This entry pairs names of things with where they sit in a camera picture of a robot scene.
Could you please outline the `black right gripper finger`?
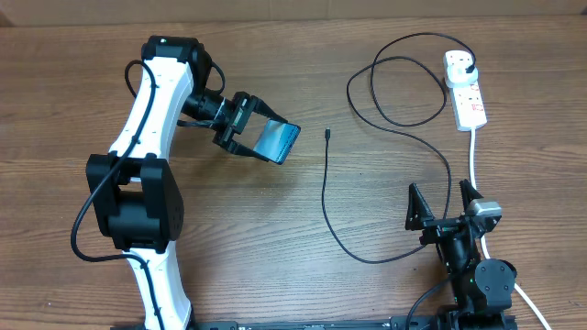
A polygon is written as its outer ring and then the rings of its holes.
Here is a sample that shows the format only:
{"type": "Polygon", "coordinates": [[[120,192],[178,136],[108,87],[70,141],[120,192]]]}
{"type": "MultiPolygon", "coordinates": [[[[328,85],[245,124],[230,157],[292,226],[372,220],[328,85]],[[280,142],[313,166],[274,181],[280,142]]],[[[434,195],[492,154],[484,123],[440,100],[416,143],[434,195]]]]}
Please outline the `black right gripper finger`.
{"type": "Polygon", "coordinates": [[[459,185],[464,213],[466,215],[476,215],[478,211],[475,209],[474,201],[481,199],[482,195],[472,187],[468,180],[460,181],[459,185]]]}
{"type": "Polygon", "coordinates": [[[404,228],[422,230],[434,221],[434,215],[415,183],[408,187],[408,207],[404,228]]]}

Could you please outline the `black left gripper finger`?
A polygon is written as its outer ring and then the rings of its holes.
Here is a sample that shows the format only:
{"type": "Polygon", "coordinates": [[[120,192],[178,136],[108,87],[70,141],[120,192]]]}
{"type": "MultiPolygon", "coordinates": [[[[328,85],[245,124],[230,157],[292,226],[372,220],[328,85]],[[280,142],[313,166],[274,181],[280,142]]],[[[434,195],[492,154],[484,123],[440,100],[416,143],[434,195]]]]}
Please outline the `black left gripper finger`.
{"type": "Polygon", "coordinates": [[[253,149],[248,148],[235,140],[231,140],[228,142],[227,151],[237,156],[251,157],[258,160],[269,161],[267,157],[262,156],[259,152],[254,151],[253,149]]]}
{"type": "Polygon", "coordinates": [[[269,118],[270,120],[277,121],[279,123],[287,123],[288,120],[282,116],[276,114],[262,99],[257,96],[252,97],[254,102],[253,112],[269,118]]]}

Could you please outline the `Galaxy S24+ smartphone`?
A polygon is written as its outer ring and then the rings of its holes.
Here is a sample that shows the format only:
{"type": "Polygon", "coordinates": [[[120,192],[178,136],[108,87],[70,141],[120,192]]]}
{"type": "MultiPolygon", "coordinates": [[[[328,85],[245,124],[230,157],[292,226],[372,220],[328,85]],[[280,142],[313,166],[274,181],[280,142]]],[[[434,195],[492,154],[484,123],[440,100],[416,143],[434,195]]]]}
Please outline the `Galaxy S24+ smartphone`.
{"type": "Polygon", "coordinates": [[[282,165],[300,132],[301,128],[297,125],[269,119],[253,150],[268,160],[282,165]]]}

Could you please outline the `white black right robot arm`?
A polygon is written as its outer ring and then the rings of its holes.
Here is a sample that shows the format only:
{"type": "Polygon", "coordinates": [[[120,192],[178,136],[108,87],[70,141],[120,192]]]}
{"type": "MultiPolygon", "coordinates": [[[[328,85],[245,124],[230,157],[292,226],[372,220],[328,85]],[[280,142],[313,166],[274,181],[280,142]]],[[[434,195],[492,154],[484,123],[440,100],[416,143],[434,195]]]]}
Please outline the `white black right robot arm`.
{"type": "Polygon", "coordinates": [[[404,327],[410,329],[417,307],[449,284],[454,303],[418,322],[419,329],[516,329],[512,307],[517,270],[510,262],[483,259],[476,242],[491,232],[502,218],[497,201],[483,197],[467,180],[460,182],[464,211],[457,217],[436,219],[415,184],[409,186],[405,228],[420,230],[423,246],[435,245],[448,277],[425,292],[412,306],[404,327]]]}

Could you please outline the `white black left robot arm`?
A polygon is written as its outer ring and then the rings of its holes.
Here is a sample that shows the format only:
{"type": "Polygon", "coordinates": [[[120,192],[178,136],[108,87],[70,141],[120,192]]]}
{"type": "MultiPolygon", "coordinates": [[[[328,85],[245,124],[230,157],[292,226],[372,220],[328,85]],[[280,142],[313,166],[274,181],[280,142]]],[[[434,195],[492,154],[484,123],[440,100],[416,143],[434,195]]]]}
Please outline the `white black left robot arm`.
{"type": "Polygon", "coordinates": [[[195,38],[152,36],[136,61],[141,83],[128,120],[107,154],[86,164],[90,196],[72,227],[74,254],[85,261],[77,233],[93,208],[101,234],[133,269],[146,312],[143,329],[195,329],[194,308],[183,288],[176,242],[183,229],[183,197],[169,164],[177,127],[215,132],[230,154],[285,162],[301,128],[255,95],[230,99],[207,88],[218,65],[195,38]]]}

